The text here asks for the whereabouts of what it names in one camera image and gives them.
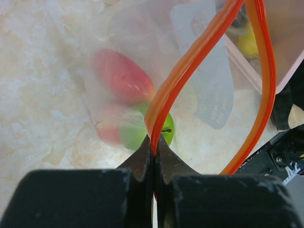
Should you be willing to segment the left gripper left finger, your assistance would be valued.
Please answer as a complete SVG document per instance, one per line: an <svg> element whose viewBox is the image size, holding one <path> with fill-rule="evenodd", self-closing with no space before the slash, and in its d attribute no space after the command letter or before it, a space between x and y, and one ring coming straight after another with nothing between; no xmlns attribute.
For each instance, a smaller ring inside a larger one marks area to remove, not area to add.
<svg viewBox="0 0 304 228"><path fill-rule="evenodd" d="M149 138L115 169L34 170L19 182L3 228L150 228Z"/></svg>

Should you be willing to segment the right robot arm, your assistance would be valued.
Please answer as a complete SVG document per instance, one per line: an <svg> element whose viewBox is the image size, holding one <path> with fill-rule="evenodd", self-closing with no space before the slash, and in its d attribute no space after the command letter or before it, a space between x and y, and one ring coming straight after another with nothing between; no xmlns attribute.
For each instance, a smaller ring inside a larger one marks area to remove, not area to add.
<svg viewBox="0 0 304 228"><path fill-rule="evenodd" d="M304 174L304 126L281 132L250 155L237 175L276 176L286 185Z"/></svg>

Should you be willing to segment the green apple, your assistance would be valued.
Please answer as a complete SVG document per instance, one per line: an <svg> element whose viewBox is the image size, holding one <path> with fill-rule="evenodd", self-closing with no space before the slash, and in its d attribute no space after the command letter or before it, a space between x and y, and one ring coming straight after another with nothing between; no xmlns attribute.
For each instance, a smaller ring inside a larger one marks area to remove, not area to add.
<svg viewBox="0 0 304 228"><path fill-rule="evenodd" d="M136 151L148 134L144 124L147 109L147 104L131 107L124 115L124 120L119 127L121 142L125 148L131 151ZM161 131L168 145L173 140L174 128L173 118L171 114L168 114Z"/></svg>

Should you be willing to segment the clear zip top bag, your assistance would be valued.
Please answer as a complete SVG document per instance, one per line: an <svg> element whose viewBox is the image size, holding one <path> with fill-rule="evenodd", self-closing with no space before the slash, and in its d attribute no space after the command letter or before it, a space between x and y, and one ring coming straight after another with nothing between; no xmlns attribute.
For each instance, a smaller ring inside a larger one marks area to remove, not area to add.
<svg viewBox="0 0 304 228"><path fill-rule="evenodd" d="M248 22L258 48L252 59L236 46ZM150 102L126 103L101 85L92 61L103 48L149 75L156 89ZM234 174L270 118L276 62L263 0L118 0L85 25L82 51L94 127L107 103L147 104L145 138L157 150L171 114L169 146L199 173Z"/></svg>

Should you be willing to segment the small red apple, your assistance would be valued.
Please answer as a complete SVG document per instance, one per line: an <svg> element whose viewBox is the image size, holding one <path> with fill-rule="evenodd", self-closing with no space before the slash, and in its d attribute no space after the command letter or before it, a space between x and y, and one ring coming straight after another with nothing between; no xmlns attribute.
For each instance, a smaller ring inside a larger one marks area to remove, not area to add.
<svg viewBox="0 0 304 228"><path fill-rule="evenodd" d="M127 123L130 107L118 101L107 103L94 118L99 138L108 145L121 145L120 127Z"/></svg>

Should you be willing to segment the yellow pear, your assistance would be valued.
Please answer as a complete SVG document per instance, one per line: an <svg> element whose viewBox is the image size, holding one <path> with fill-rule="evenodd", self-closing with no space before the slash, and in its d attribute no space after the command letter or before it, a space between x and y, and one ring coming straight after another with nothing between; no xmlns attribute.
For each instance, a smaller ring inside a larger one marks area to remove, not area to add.
<svg viewBox="0 0 304 228"><path fill-rule="evenodd" d="M255 34L250 22L237 30L236 46L245 58L252 59L258 56Z"/></svg>

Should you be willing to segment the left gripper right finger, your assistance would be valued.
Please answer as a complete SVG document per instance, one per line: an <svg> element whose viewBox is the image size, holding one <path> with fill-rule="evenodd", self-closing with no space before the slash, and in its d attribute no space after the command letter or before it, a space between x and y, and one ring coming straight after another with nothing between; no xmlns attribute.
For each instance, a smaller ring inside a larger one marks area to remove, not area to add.
<svg viewBox="0 0 304 228"><path fill-rule="evenodd" d="M202 175L161 137L155 155L160 228L301 228L286 187L275 176Z"/></svg>

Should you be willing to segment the large red apple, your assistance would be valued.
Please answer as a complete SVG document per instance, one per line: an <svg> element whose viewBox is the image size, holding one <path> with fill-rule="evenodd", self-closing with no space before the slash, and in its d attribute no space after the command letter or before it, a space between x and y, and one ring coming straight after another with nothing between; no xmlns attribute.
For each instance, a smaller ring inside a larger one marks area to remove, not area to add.
<svg viewBox="0 0 304 228"><path fill-rule="evenodd" d="M97 51L92 67L101 85L126 103L148 103L156 94L149 75L118 51L107 48Z"/></svg>

